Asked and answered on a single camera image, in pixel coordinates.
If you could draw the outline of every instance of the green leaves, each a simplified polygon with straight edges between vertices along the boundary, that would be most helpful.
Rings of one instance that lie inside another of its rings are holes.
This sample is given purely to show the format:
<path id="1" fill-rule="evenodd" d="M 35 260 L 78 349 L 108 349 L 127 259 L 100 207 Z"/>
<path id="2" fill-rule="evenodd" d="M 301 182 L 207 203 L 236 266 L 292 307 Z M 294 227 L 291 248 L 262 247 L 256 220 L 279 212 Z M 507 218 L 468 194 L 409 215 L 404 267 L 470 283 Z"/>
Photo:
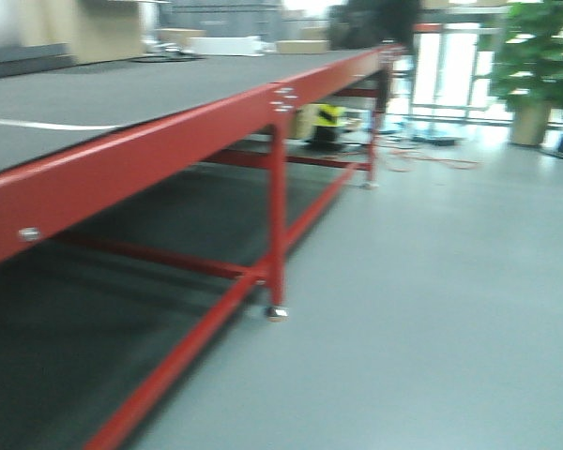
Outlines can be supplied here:
<path id="1" fill-rule="evenodd" d="M 513 3 L 506 27 L 491 95 L 506 100 L 510 110 L 546 100 L 563 106 L 563 0 Z"/>

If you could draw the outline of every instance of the white line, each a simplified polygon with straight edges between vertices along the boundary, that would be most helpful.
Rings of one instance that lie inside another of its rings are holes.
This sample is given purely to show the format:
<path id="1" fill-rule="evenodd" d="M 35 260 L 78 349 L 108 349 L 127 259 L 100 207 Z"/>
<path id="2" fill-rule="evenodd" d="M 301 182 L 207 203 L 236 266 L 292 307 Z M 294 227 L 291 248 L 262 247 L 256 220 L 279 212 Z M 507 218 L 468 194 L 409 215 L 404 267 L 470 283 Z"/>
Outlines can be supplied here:
<path id="1" fill-rule="evenodd" d="M 0 125 L 6 127 L 23 127 L 23 128 L 40 128 L 40 129 L 55 129 L 59 131 L 101 131 L 108 129 L 120 128 L 120 125 L 61 125 L 61 124 L 46 124 L 43 122 L 25 122 L 23 120 L 10 120 L 0 119 Z"/>

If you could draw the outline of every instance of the lower shelf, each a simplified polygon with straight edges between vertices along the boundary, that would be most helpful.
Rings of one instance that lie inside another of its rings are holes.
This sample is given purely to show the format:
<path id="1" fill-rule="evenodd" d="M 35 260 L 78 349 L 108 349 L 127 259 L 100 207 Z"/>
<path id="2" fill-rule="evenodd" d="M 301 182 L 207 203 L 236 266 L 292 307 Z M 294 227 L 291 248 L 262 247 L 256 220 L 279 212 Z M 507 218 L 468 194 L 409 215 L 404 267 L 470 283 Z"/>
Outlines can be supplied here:
<path id="1" fill-rule="evenodd" d="M 294 220 L 337 171 L 288 174 Z M 251 264 L 266 188 L 265 172 L 202 165 L 76 228 Z M 53 242 L 1 264 L 0 449 L 80 448 L 231 284 Z"/>

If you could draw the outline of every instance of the gray tabletop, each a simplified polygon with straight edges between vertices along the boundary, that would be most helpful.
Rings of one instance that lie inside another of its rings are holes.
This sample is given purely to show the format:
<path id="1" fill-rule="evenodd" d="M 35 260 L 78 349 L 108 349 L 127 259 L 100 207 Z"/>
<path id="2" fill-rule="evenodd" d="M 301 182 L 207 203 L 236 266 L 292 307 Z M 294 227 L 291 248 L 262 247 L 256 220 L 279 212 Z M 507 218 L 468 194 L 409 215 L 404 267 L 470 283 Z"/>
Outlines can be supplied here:
<path id="1" fill-rule="evenodd" d="M 116 61 L 0 79 L 0 172 L 361 52 Z"/>

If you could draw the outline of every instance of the red metal frame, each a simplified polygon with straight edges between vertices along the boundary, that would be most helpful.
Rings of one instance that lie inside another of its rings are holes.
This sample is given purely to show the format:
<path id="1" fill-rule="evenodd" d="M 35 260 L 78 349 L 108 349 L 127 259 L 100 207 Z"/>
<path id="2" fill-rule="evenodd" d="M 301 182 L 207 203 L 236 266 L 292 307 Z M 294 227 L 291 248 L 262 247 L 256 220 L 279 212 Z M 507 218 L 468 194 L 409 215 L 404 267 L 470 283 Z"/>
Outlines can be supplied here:
<path id="1" fill-rule="evenodd" d="M 54 236 L 70 244 L 236 279 L 216 306 L 207 312 L 88 441 L 85 450 L 111 450 L 118 447 L 254 285 L 264 282 L 270 289 L 271 304 L 282 304 L 283 266 L 288 248 L 321 215 L 355 171 L 367 171 L 368 180 L 372 181 L 375 161 L 374 133 L 367 162 L 287 156 L 284 141 L 291 111 L 332 93 L 375 96 L 377 91 L 342 89 L 380 70 L 390 71 L 400 51 L 398 46 L 366 51 L 0 173 L 0 262 L 36 242 Z M 379 123 L 383 106 L 378 100 L 375 124 Z M 213 132 L 213 123 L 218 124 L 216 132 Z M 267 125 L 272 127 L 273 132 L 269 154 L 220 152 L 222 148 Z M 166 250 L 64 232 L 82 219 L 201 160 L 268 170 L 269 249 L 254 266 L 214 262 Z M 285 225 L 285 166 L 288 161 L 343 169 L 290 227 Z M 41 237 L 33 243 L 24 242 L 19 237 L 19 230 L 28 227 L 37 227 L 41 232 Z"/>

